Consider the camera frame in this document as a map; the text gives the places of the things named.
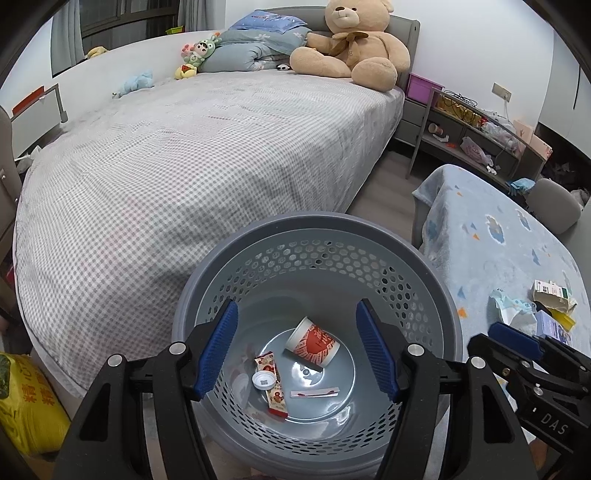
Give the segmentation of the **blue wet wipes packet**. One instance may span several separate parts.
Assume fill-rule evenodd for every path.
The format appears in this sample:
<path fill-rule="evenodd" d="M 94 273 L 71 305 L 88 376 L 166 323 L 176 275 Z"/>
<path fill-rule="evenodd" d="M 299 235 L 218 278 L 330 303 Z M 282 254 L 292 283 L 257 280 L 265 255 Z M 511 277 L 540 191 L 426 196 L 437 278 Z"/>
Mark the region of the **blue wet wipes packet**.
<path fill-rule="evenodd" d="M 493 300 L 500 320 L 529 336 L 537 334 L 536 305 L 529 300 L 513 299 L 502 290 L 495 289 L 489 297 Z"/>

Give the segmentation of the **purple cardboard box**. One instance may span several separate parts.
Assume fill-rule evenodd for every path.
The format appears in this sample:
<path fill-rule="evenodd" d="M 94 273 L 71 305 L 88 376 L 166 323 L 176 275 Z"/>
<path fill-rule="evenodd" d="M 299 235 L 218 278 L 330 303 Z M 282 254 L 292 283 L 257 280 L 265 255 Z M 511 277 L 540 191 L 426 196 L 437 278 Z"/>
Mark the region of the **purple cardboard box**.
<path fill-rule="evenodd" d="M 537 336 L 549 336 L 562 344 L 568 346 L 572 345 L 572 337 L 570 333 L 567 332 L 551 315 L 541 310 L 535 313 L 535 318 L 537 321 Z"/>

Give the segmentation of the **white plastic lid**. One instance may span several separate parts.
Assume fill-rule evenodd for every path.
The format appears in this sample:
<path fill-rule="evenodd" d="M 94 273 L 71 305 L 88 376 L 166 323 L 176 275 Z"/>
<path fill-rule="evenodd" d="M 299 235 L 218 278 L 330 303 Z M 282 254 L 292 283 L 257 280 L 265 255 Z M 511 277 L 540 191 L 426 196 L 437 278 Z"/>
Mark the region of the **white plastic lid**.
<path fill-rule="evenodd" d="M 256 371 L 252 375 L 252 384 L 256 390 L 270 391 L 276 385 L 276 374 L 269 370 Z"/>

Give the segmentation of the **white green medicine box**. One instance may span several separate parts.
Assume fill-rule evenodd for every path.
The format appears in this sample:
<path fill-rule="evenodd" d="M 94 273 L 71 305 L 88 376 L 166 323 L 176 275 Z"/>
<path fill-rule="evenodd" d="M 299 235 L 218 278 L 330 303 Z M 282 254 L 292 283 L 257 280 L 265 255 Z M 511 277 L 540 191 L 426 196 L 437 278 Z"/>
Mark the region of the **white green medicine box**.
<path fill-rule="evenodd" d="M 553 282 L 535 280 L 532 286 L 532 299 L 548 309 L 570 314 L 578 305 L 566 287 Z"/>

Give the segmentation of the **yellow plastic lid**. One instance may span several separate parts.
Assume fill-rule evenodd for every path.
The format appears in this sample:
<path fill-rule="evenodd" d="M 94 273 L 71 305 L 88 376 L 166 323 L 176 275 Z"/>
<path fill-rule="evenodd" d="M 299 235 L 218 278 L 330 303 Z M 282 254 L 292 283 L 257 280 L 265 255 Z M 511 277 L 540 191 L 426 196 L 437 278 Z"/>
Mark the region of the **yellow plastic lid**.
<path fill-rule="evenodd" d="M 576 322 L 573 318 L 571 318 L 567 313 L 562 312 L 557 309 L 550 310 L 552 317 L 562 326 L 562 328 L 570 332 L 572 328 L 576 325 Z"/>

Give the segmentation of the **red snack wrapper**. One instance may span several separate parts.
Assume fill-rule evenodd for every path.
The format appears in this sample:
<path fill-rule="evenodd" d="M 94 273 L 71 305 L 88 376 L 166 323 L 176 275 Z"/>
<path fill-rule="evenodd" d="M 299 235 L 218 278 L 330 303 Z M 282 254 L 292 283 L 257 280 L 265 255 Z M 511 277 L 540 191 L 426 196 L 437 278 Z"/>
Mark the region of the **red snack wrapper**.
<path fill-rule="evenodd" d="M 266 394 L 267 407 L 270 414 L 287 419 L 287 403 L 284 398 L 280 373 L 276 367 L 273 352 L 266 352 L 254 359 L 256 371 L 252 375 L 252 384 L 257 390 Z"/>

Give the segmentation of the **red white paper cup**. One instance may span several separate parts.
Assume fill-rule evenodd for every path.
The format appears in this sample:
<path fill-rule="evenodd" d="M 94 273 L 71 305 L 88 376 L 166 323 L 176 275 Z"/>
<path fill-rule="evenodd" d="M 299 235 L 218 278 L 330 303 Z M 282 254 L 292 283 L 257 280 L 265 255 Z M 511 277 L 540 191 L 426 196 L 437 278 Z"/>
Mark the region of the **red white paper cup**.
<path fill-rule="evenodd" d="M 304 317 L 291 332 L 284 347 L 304 363 L 324 369 L 338 354 L 341 343 L 308 317 Z"/>

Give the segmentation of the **red white straw wrapper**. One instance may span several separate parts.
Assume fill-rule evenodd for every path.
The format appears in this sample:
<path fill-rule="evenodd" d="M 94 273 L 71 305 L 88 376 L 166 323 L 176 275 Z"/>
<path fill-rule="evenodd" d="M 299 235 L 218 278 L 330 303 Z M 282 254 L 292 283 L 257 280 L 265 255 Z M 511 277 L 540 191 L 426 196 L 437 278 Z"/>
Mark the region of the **red white straw wrapper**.
<path fill-rule="evenodd" d="M 290 391 L 290 398 L 331 398 L 338 395 L 339 387 Z"/>

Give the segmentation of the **grey checkered bed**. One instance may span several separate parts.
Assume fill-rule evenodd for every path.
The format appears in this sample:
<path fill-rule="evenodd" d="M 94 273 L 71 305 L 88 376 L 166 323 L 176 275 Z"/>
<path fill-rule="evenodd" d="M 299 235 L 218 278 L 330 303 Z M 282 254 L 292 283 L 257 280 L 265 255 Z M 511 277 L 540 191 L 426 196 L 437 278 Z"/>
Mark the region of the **grey checkered bed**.
<path fill-rule="evenodd" d="M 13 237 L 18 306 L 50 378 L 80 397 L 110 354 L 158 352 L 190 274 L 241 227 L 346 211 L 404 101 L 346 79 L 204 73 L 75 121 L 29 168 Z"/>

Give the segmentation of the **pink plastic bag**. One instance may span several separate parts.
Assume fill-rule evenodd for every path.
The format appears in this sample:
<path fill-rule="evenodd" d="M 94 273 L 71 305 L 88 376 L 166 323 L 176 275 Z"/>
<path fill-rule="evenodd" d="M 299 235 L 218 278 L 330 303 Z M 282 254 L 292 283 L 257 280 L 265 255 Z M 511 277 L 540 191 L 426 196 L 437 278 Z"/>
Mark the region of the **pink plastic bag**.
<path fill-rule="evenodd" d="M 466 136 L 460 143 L 460 149 L 469 158 L 485 167 L 493 167 L 494 161 L 472 138 Z"/>

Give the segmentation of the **yellow gold patterned box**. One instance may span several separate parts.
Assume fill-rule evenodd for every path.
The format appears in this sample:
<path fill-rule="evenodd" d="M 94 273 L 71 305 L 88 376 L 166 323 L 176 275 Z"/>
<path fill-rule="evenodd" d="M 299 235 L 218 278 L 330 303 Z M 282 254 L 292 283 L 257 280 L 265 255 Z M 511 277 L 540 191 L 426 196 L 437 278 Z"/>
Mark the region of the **yellow gold patterned box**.
<path fill-rule="evenodd" d="M 436 107 L 474 128 L 480 128 L 485 123 L 485 119 L 478 112 L 442 94 L 438 96 Z"/>

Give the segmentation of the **purple storage box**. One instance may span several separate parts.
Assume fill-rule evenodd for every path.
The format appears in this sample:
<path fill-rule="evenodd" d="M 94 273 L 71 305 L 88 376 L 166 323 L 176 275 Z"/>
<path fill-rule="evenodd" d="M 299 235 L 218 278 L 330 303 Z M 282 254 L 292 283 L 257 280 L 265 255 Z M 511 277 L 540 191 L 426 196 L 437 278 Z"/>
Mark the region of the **purple storage box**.
<path fill-rule="evenodd" d="M 427 104 L 431 98 L 432 91 L 442 91 L 443 88 L 444 86 L 437 82 L 411 73 L 407 86 L 407 97 L 414 101 Z"/>

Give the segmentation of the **green hooded plush doll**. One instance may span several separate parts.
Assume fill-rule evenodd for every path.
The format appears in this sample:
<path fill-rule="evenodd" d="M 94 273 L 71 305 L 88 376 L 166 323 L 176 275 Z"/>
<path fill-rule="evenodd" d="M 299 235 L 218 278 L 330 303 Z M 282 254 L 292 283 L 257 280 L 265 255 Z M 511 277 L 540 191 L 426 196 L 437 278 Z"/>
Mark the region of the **green hooded plush doll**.
<path fill-rule="evenodd" d="M 176 69 L 174 78 L 181 80 L 195 76 L 199 67 L 214 53 L 219 42 L 221 33 L 215 32 L 211 37 L 197 43 L 185 44 L 180 53 L 182 64 Z"/>

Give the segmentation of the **blue patterned pillow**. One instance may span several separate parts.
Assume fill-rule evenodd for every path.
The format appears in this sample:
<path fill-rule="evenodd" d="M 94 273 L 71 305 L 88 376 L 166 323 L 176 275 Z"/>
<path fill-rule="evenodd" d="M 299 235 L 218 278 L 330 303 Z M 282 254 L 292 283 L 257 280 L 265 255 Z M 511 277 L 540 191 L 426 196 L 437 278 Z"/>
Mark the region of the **blue patterned pillow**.
<path fill-rule="evenodd" d="M 260 30 L 272 33 L 286 33 L 308 24 L 296 16 L 281 15 L 264 10 L 254 10 L 233 23 L 230 30 Z"/>

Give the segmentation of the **grey curtain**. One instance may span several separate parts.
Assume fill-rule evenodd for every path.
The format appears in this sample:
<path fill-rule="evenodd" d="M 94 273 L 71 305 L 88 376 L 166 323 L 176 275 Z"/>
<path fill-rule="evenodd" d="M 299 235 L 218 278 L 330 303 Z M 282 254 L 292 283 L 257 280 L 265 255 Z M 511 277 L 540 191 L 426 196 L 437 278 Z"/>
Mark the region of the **grey curtain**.
<path fill-rule="evenodd" d="M 85 58 L 78 0 L 67 1 L 53 15 L 50 40 L 53 77 L 77 65 Z"/>

